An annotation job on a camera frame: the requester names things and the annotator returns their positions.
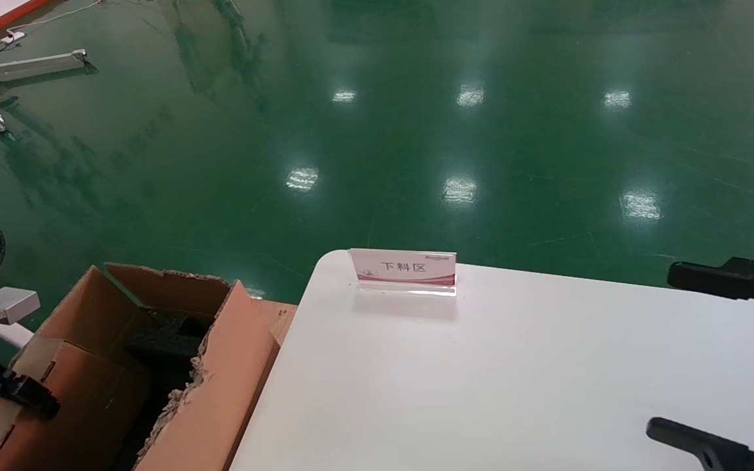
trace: cardboard box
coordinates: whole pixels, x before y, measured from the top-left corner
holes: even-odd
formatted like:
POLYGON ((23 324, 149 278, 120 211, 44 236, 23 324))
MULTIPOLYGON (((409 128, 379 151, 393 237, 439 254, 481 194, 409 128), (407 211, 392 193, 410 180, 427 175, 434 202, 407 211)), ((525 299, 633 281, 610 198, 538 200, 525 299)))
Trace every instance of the cardboard box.
MULTIPOLYGON (((116 264, 107 271, 122 288, 92 266, 13 360, 12 369, 49 388, 61 408, 44 420, 0 399, 0 471, 113 467, 151 381, 125 342, 165 312, 211 326, 191 381, 170 394, 135 470, 227 468, 278 353, 257 301, 240 283, 215 277, 116 264)), ((278 315, 264 310, 282 336, 294 308, 280 306, 287 305, 278 315)))

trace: sign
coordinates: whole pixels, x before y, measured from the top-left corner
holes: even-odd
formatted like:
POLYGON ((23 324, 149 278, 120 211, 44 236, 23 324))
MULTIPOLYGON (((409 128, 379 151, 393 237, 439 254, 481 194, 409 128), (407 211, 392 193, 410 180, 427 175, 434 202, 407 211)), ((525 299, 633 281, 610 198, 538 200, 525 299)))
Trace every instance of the sign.
POLYGON ((438 287, 456 285, 455 253, 351 249, 351 262, 360 281, 417 283, 438 287))

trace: box flap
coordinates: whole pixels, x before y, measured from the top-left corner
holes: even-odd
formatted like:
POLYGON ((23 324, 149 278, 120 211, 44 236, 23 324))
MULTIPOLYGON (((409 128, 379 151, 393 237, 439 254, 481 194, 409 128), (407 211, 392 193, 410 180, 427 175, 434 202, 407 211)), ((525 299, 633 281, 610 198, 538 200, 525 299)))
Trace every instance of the box flap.
POLYGON ((236 283, 195 358, 194 381, 159 417, 135 471, 227 468, 278 352, 236 283))
POLYGON ((95 266, 54 308, 37 330, 48 339, 64 339, 85 351, 107 357, 118 336, 138 314, 138 307, 95 266))
POLYGON ((118 263, 107 263, 105 266, 118 283, 149 307, 213 315, 228 296, 228 283, 218 277, 118 263))

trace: green epoxy floor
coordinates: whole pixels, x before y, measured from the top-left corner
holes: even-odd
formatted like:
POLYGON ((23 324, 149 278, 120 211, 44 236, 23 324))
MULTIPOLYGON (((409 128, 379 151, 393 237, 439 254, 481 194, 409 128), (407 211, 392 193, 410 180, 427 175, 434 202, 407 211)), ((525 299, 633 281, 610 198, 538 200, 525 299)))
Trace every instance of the green epoxy floor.
POLYGON ((0 62, 96 67, 0 89, 30 328, 106 260, 298 302, 348 247, 654 286, 754 258, 754 0, 105 0, 27 32, 0 62))

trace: red edge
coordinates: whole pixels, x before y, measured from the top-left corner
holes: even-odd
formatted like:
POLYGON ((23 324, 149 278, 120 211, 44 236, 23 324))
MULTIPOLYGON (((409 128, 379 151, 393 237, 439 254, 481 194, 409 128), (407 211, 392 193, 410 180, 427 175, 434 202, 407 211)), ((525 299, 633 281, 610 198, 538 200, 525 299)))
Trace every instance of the red edge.
POLYGON ((12 9, 11 11, 0 16, 0 29, 8 26, 9 24, 13 23, 13 21, 24 17, 28 13, 32 12, 35 9, 38 9, 39 7, 45 5, 45 3, 48 3, 50 1, 51 0, 29 0, 27 1, 27 3, 19 5, 17 8, 12 9))
POLYGON ((369 277, 369 275, 361 275, 357 273, 357 278, 362 281, 389 281, 390 283, 413 283, 419 285, 436 285, 436 286, 455 286, 455 275, 444 275, 444 277, 427 278, 424 280, 394 280, 381 277, 369 277))

